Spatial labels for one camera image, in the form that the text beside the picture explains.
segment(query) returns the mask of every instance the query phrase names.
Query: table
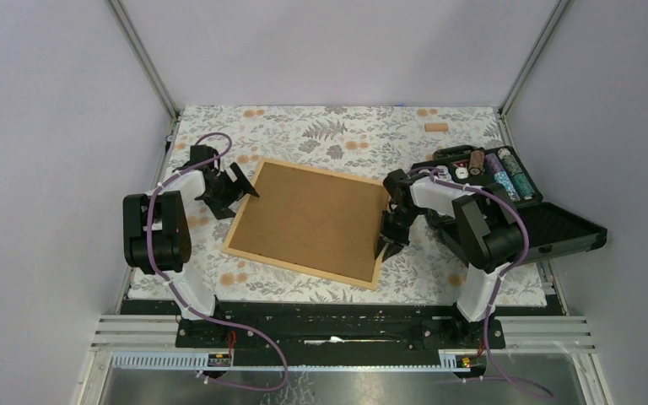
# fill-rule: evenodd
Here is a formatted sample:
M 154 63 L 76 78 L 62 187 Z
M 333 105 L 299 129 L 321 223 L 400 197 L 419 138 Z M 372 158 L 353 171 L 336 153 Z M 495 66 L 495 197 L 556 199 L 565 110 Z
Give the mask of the table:
M 427 122 L 445 122 L 448 132 L 425 132 Z M 167 174 L 183 165 L 189 146 L 208 132 L 233 139 L 228 165 L 237 162 L 252 177 L 262 157 L 338 170 L 382 180 L 395 169 L 430 159 L 436 149 L 461 144 L 503 144 L 489 107 L 188 106 L 181 116 Z M 224 150 L 226 142 L 206 144 Z M 237 211 L 240 203 L 232 206 Z M 187 223 L 192 258 L 202 284 L 220 300 L 357 304 L 450 305 L 467 269 L 435 241 L 425 220 L 411 228 L 411 245 L 386 261 L 379 287 L 370 291 L 324 278 L 252 262 L 220 251 L 232 219 L 217 221 L 204 204 L 191 204 Z M 132 272 L 130 299 L 170 299 L 156 276 Z M 503 281 L 498 305 L 545 306 L 537 267 L 519 267 Z

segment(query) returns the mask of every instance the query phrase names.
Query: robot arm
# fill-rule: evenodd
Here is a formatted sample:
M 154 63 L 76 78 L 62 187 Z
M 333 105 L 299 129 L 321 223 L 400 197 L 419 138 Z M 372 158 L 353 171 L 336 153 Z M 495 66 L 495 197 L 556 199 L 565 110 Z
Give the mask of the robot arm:
M 498 204 L 475 192 L 434 183 L 429 173 L 409 176 L 403 170 L 396 170 L 388 174 L 384 187 L 391 199 L 389 209 L 382 215 L 375 254 L 384 251 L 383 260 L 386 260 L 407 246 L 413 221 L 426 209 L 452 217 L 469 262 L 467 281 L 456 307 L 467 321 L 481 321 L 495 279 L 522 251 L 522 233 L 515 219 Z M 500 184 L 493 183 L 484 189 L 514 207 Z
M 184 169 L 216 156 L 218 152 L 206 145 L 195 145 L 190 149 L 190 160 Z M 234 163 L 229 173 L 221 170 L 219 160 L 181 175 L 171 182 L 155 200 L 153 222 L 153 255 L 160 270 L 168 273 L 182 297 L 190 306 L 211 316 L 215 307 L 214 292 L 205 287 L 194 272 L 190 262 L 192 243 L 187 226 L 186 207 L 203 201 L 216 219 L 235 216 L 230 204 L 245 194 L 259 197 L 252 184 Z M 146 221 L 153 191 L 132 194 L 123 199 L 123 245 L 126 262 L 131 267 L 140 267 L 145 274 L 154 274 L 148 258 Z M 181 307 L 182 317 L 199 319 L 186 308 Z

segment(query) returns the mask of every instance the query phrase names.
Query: wooden frame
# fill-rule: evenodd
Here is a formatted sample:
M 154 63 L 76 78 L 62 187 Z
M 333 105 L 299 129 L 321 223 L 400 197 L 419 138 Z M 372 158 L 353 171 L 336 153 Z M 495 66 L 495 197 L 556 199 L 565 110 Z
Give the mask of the wooden frame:
M 287 167 L 292 167 L 298 170 L 308 170 L 311 172 L 323 174 L 323 175 L 330 175 L 330 176 L 336 176 L 336 177 L 341 177 L 343 179 L 347 180 L 353 180 L 353 181 L 361 181 L 364 183 L 370 183 L 374 184 L 377 186 L 381 186 L 380 181 L 375 181 L 371 179 L 367 179 L 364 177 L 359 177 L 356 175 L 350 175 L 346 173 L 340 173 L 337 171 L 332 171 L 332 170 L 325 170 L 325 169 L 319 169 L 316 167 L 311 167 L 311 166 L 306 166 L 306 165 L 297 165 L 294 163 L 289 163 L 289 162 L 284 162 L 282 160 L 276 160 L 276 159 L 269 159 L 269 158 L 263 158 L 260 160 L 259 165 L 256 168 L 255 175 L 252 177 L 252 184 L 254 186 L 257 186 L 257 177 L 259 177 L 260 171 L 262 170 L 262 167 L 266 164 L 272 164 L 272 165 L 282 165 L 282 166 L 287 166 Z M 310 276 L 316 276 L 316 277 L 321 277 L 321 278 L 327 278 L 330 280 L 338 281 L 340 283 L 345 283 L 345 284 L 350 284 L 350 285 L 355 285 L 357 287 L 363 287 L 365 289 L 373 289 L 376 290 L 379 284 L 379 276 L 381 275 L 381 264 L 383 262 L 383 256 L 384 252 L 382 252 L 375 261 L 374 265 L 374 273 L 372 275 L 372 279 L 370 282 L 360 280 L 357 278 L 350 278 L 347 276 L 339 275 L 339 274 L 334 274 L 334 273 L 329 273 L 325 272 L 322 270 L 318 270 L 312 267 L 306 267 L 306 266 L 301 266 L 298 264 L 290 263 L 290 262 L 283 262 L 281 260 L 277 259 L 272 259 L 270 257 L 264 257 L 264 256 L 259 256 L 253 253 L 250 253 L 248 251 L 241 251 L 235 248 L 230 247 L 230 242 L 232 240 L 232 236 L 235 234 L 235 231 L 237 230 L 237 226 L 240 223 L 240 219 L 242 217 L 242 213 L 245 212 L 245 208 L 247 207 L 247 203 L 250 201 L 251 196 L 247 194 L 245 198 L 242 201 L 242 205 L 240 209 L 237 211 L 237 215 L 235 216 L 235 220 L 232 222 L 232 226 L 229 227 L 229 232 L 227 234 L 227 238 L 224 240 L 224 245 L 222 247 L 222 252 L 237 256 L 237 257 L 242 257 L 245 259 L 252 260 L 254 262 L 260 262 L 264 264 L 270 264 L 272 266 L 276 267 L 281 267 L 281 268 L 286 268 L 288 270 L 294 270 L 299 273 L 304 273 L 304 274 L 309 274 Z

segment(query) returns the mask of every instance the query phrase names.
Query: white wall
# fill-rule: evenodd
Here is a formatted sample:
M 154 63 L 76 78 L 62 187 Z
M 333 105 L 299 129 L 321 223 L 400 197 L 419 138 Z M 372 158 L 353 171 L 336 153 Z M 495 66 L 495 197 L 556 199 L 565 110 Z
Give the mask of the white wall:
M 555 0 L 126 0 L 180 105 L 499 105 Z
M 0 405 L 64 404 L 168 118 L 103 1 L 0 1 Z
M 648 403 L 648 2 L 575 2 L 510 125 L 546 199 L 610 230 L 555 265 L 616 403 Z

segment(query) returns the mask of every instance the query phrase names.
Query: cork board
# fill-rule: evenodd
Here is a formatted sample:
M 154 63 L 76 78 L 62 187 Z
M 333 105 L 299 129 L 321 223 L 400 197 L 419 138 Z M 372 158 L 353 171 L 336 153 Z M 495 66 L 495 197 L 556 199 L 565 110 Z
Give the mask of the cork board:
M 376 289 L 374 257 L 388 193 L 381 181 L 263 159 L 223 252 Z

